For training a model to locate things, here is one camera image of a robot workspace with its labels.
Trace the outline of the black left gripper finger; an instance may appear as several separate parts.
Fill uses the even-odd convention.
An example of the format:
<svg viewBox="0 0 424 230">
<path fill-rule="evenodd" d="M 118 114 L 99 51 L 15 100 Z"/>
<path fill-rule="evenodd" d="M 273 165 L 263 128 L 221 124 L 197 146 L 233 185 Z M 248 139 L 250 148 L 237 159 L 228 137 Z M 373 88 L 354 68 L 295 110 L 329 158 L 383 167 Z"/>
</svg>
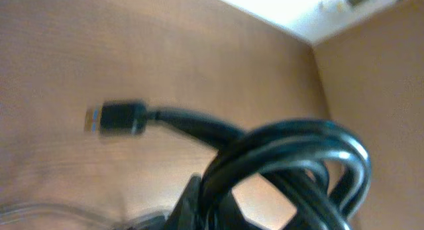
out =
<svg viewBox="0 0 424 230">
<path fill-rule="evenodd" d="M 206 218 L 200 208 L 201 176 L 193 174 L 163 229 L 189 230 L 258 230 L 258 226 L 244 218 L 232 194 L 223 198 Z"/>
</svg>

